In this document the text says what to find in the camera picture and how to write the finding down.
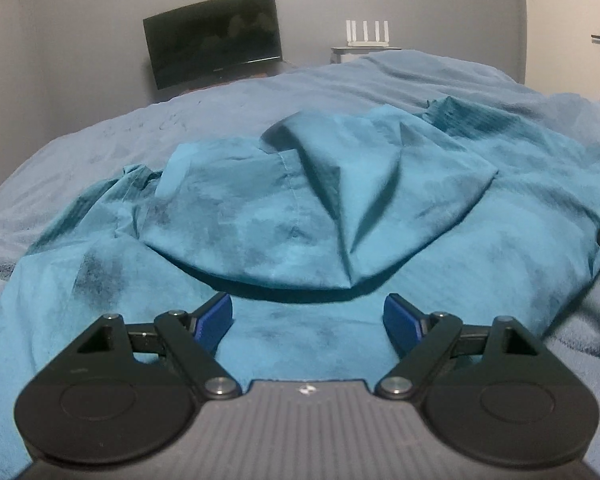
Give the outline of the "small router shelf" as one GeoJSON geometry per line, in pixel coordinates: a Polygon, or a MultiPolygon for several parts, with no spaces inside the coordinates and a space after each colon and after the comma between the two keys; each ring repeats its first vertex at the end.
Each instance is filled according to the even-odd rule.
{"type": "Polygon", "coordinates": [[[330,64],[342,64],[374,53],[399,51],[396,47],[332,47],[330,64]]]}

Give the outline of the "light blue fleece blanket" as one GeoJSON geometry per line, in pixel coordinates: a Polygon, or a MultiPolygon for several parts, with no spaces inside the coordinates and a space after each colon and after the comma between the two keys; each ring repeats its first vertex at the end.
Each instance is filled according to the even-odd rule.
{"type": "Polygon", "coordinates": [[[364,112],[390,104],[416,113],[445,96],[498,107],[600,144],[598,103],[574,94],[542,96],[491,66],[403,50],[197,90],[66,134],[32,155],[0,186],[0,479],[18,474],[28,462],[12,406],[33,365],[7,322],[17,321],[20,333],[27,333],[29,322],[41,317],[28,304],[4,309],[3,290],[62,208],[125,166],[163,166],[182,143],[254,138],[298,110],[364,112]]]}

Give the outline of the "white door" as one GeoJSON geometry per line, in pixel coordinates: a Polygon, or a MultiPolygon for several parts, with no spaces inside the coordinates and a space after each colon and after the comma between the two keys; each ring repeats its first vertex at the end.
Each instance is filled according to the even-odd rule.
{"type": "Polygon", "coordinates": [[[600,102],[600,0],[526,0],[524,84],[600,102]]]}

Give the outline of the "white wifi router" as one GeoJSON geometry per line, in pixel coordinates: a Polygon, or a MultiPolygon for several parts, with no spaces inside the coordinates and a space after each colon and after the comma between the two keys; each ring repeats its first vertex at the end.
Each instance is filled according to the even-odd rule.
{"type": "Polygon", "coordinates": [[[349,48],[387,49],[390,47],[389,22],[346,21],[346,46],[349,48]]]}

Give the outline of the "teal blue garment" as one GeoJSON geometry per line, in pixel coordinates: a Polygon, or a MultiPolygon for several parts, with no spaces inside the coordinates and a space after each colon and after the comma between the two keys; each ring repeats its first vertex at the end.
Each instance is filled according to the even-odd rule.
{"type": "Polygon", "coordinates": [[[96,318],[200,306],[236,320],[219,361],[253,378],[376,380],[385,296],[540,334],[600,272],[600,146],[445,98],[417,115],[301,112],[257,139],[183,144],[77,197],[0,298],[0,479],[29,456],[24,385],[96,318]]]}

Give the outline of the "black flat screen monitor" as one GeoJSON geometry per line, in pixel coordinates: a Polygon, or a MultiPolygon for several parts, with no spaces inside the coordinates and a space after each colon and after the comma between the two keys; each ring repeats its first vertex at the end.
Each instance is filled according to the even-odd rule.
{"type": "Polygon", "coordinates": [[[276,0],[206,0],[143,19],[159,90],[283,58],[276,0]]]}

